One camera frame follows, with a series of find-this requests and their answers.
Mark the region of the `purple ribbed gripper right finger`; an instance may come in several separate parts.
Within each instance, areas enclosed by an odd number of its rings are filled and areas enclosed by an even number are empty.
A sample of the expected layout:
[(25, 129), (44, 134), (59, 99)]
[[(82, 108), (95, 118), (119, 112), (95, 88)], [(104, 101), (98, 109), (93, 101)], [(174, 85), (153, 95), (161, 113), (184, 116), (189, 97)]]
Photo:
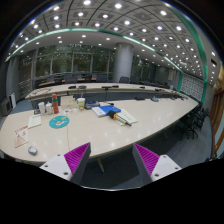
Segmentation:
[(141, 145), (134, 144), (132, 153), (144, 185), (181, 170), (168, 155), (159, 156)]

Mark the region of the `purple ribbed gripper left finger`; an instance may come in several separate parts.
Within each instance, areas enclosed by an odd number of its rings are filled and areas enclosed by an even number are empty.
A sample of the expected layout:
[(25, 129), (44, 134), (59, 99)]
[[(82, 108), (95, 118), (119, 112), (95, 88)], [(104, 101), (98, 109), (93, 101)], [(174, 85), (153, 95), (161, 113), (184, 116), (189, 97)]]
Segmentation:
[(66, 154), (55, 155), (45, 162), (41, 169), (79, 185), (90, 153), (91, 144), (86, 143)]

